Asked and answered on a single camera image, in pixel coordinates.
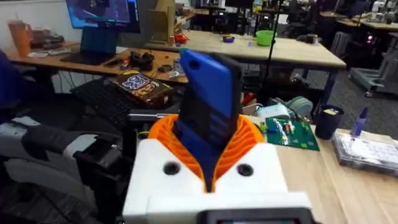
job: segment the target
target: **white wall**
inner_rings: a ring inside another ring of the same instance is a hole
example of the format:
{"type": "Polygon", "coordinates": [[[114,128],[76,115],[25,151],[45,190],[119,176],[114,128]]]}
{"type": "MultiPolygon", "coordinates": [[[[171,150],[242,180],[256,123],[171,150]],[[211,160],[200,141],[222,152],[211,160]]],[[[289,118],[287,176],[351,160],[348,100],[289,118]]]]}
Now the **white wall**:
{"type": "Polygon", "coordinates": [[[9,19],[20,19],[32,28],[51,28],[65,40],[80,41],[81,30],[70,24],[65,0],[0,1],[0,49],[14,47],[7,26],[9,19]]]}

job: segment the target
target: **orange cup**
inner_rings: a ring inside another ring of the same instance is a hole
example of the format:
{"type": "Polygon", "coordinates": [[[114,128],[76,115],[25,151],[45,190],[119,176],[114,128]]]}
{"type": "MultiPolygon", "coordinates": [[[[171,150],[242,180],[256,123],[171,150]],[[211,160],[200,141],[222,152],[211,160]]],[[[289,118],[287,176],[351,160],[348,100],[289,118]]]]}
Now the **orange cup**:
{"type": "Polygon", "coordinates": [[[27,25],[22,21],[8,21],[8,26],[19,55],[21,57],[26,57],[31,53],[30,40],[32,30],[30,25],[27,25]]]}

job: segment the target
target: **dark blue mug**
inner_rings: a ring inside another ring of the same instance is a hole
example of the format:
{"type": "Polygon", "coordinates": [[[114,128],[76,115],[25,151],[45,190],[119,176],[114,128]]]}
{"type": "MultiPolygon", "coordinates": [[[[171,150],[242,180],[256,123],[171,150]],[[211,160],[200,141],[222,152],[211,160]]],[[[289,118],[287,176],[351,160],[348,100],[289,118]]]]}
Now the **dark blue mug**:
{"type": "Polygon", "coordinates": [[[337,106],[322,105],[315,122],[315,135],[321,139],[331,139],[343,115],[343,109],[337,106]]]}

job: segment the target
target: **black screw hole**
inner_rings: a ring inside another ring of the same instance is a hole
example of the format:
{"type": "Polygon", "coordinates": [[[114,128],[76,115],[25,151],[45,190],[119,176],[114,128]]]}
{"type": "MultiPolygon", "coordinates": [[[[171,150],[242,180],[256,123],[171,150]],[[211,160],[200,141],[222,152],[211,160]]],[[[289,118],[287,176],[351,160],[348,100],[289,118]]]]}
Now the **black screw hole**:
{"type": "Polygon", "coordinates": [[[253,175],[253,168],[248,164],[240,164],[237,167],[238,173],[244,177],[249,177],[253,175]]]}
{"type": "Polygon", "coordinates": [[[163,172],[167,175],[175,175],[180,172],[180,164],[176,162],[168,162],[163,167],[163,172]]]}
{"type": "Polygon", "coordinates": [[[193,70],[199,70],[200,64],[197,61],[192,60],[189,62],[189,67],[193,70]]]}

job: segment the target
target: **cup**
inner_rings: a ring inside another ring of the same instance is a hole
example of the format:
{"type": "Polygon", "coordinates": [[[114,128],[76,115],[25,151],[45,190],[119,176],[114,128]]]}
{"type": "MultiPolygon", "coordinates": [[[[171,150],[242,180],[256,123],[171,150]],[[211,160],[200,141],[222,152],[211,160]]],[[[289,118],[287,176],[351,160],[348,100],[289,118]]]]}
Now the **cup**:
{"type": "Polygon", "coordinates": [[[322,105],[316,118],[315,135],[320,139],[331,139],[343,115],[343,109],[337,106],[322,105]]]}
{"type": "Polygon", "coordinates": [[[31,53],[30,40],[32,37],[32,29],[30,25],[22,21],[8,21],[8,26],[19,55],[21,57],[26,57],[31,53]]]}

